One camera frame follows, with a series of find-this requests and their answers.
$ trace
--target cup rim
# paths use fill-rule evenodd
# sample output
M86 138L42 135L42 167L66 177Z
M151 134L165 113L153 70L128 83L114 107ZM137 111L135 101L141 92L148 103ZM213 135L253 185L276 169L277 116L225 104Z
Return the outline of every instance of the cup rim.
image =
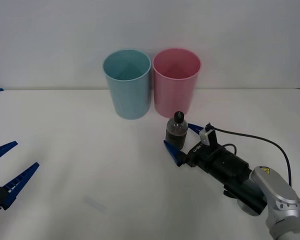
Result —
M149 60L149 68L147 69L147 71L146 71L144 74L142 74L141 76L138 76L138 77L136 77L136 78L134 78L134 79L129 79L129 80L119 80L119 79L115 79L115 78L109 76L109 75L106 73L106 71L105 71L105 62L106 62L106 60L107 60L111 55L113 55L113 54L116 54L116 53L119 53L119 52L123 52L123 51L128 51L128 50L130 50L130 51L132 50L132 51L139 52L139 53L145 55L145 56L148 58L148 60ZM138 80L138 79L144 77L147 73L149 73L151 67L152 67L152 62L151 62L150 57L149 57L147 54L145 54L143 51L137 50L137 49L135 49L135 48L123 48L123 49L114 51L114 52L112 52L111 54L109 54L109 55L103 60L103 63L102 63L102 70L103 70L104 74L105 74L108 78L110 78L110 79L112 79L112 80L115 80L115 81L118 81L118 82L125 82L125 83L126 83L126 82L136 81L136 80Z
M184 50L184 51L186 51L186 52L188 52L188 53L191 53L191 54L195 55L196 58L199 60L199 63L200 63L199 70L198 70L195 74L193 74L192 76L189 76L189 77L186 77L186 78L172 78L172 77L165 76L165 75L163 75L162 73L158 72L158 70L157 70L156 67L155 67L155 59L156 59L156 57L157 57L160 53L162 53L162 52L164 52L164 51L167 51L167 50L173 50L173 49ZM188 50L188 49L186 49L186 48L183 48L183 47L169 47L169 48L166 48L166 49L161 50L160 52L158 52L158 53L154 56L154 58L153 58L153 60L152 60L152 66L153 66L153 70L154 70L157 74L159 74L161 77L164 77L164 78L169 79L169 80L176 80L176 81L178 81L178 80L188 80L188 79L191 79L191 78L193 78L194 76L198 75L198 74L200 73L200 70L201 70L201 67L202 67L202 62L201 62L200 58L198 57L198 55L195 54L193 51L190 51L190 50Z

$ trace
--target blue cup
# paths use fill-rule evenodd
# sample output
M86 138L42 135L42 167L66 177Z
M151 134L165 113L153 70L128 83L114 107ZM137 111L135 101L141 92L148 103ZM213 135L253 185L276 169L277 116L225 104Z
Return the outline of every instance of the blue cup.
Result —
M116 51L103 63L116 113L124 119L138 119L150 107L151 60L134 49Z

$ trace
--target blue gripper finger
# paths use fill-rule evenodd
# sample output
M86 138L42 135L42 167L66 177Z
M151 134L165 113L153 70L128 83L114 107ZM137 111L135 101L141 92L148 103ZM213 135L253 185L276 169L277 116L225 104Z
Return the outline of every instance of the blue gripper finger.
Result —
M202 127L202 126L197 126L197 125L194 125L194 124L191 124L191 123L188 123L188 128L190 128L192 131L194 131L198 135L199 135L200 131L202 129L204 129L204 127Z
M24 186L27 184L27 182L38 169L38 167L39 163L36 162L23 173L21 173L19 176L12 179L10 182L3 186L3 188L9 192L9 196L6 198L2 206L4 210L9 208L11 204L16 200L17 195L24 188Z
M166 140L164 140L163 143L178 167L186 163L187 155L183 151L180 151L178 148L172 146Z
M18 143L16 141L9 142L5 145L0 146L0 158L7 153L9 150L11 150L13 147L17 146Z

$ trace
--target white background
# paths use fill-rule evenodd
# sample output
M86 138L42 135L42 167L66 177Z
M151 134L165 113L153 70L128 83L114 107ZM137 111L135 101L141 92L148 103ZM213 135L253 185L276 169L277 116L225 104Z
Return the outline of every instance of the white background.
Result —
M300 198L300 90L196 90L186 120L279 144ZM140 119L119 117L108 90L1 92L0 146L19 144L0 158L0 186L40 167L0 211L0 240L271 240L267 209L249 216L213 177L176 166L163 144L166 126L153 102ZM275 146L216 134L252 169L268 166L287 179ZM182 150L198 141L189 130Z
M168 47L198 88L300 88L300 0L0 0L0 88L102 89L111 52Z

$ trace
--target plastic cup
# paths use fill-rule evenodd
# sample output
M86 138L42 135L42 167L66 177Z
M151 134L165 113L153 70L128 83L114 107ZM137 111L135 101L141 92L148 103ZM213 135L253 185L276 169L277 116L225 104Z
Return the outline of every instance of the plastic cup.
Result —
M199 57L186 49L169 48L154 57L154 106L160 115L188 112L200 69Z
M103 70L116 113L124 119L138 119L150 107L150 58L134 49L109 55Z

